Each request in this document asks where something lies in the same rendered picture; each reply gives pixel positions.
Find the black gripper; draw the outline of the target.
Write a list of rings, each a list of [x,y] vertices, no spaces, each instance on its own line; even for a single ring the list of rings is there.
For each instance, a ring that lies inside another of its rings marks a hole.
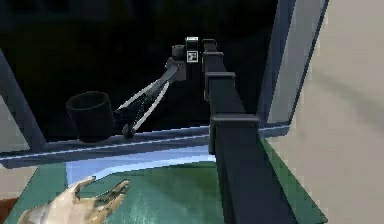
[[[132,125],[126,124],[123,127],[122,134],[124,137],[131,138],[135,135],[136,131],[141,127],[141,125],[147,120],[147,118],[152,114],[157,105],[160,103],[161,99],[166,94],[170,83],[173,83],[175,81],[184,81],[186,79],[185,46],[173,45],[171,53],[171,57],[167,60],[165,64],[166,71],[161,76],[161,78],[150,83],[142,90],[135,93],[132,97],[130,97],[127,101],[125,101],[117,108],[117,111],[123,108],[127,108],[131,103],[133,103],[142,95],[145,95],[145,99],[141,103],[142,107],[144,107],[144,104],[148,100],[152,102],[151,106],[144,113],[138,113],[138,116]]]

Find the black mug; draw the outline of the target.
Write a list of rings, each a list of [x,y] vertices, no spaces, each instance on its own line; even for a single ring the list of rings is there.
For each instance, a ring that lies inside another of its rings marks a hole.
[[[66,102],[68,115],[78,139],[96,143],[108,139],[115,126],[109,96],[100,91],[87,91]]]

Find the green table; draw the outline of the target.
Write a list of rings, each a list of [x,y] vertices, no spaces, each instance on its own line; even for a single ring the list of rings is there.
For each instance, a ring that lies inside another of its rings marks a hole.
[[[64,163],[41,165],[3,224],[17,224],[30,208],[53,200],[74,176],[75,166]],[[219,180],[212,159],[176,164],[132,165],[118,171],[100,171],[95,183],[84,188],[84,197],[102,193],[129,179],[126,199],[104,224],[224,224]]]

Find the blue framed window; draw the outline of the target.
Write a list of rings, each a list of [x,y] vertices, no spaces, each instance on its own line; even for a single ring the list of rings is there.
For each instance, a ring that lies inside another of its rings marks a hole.
[[[100,143],[78,140],[47,142],[16,81],[9,62],[10,44],[3,34],[40,22],[100,22],[113,14],[114,0],[67,0],[66,11],[51,11],[43,0],[32,0],[35,10],[15,12],[14,0],[0,0],[0,108],[11,119],[16,134],[0,141],[0,165],[19,168],[60,161],[110,157],[207,146],[207,126],[120,135]],[[329,0],[277,0],[268,54],[263,70],[257,115],[262,138],[284,136],[289,131]]]

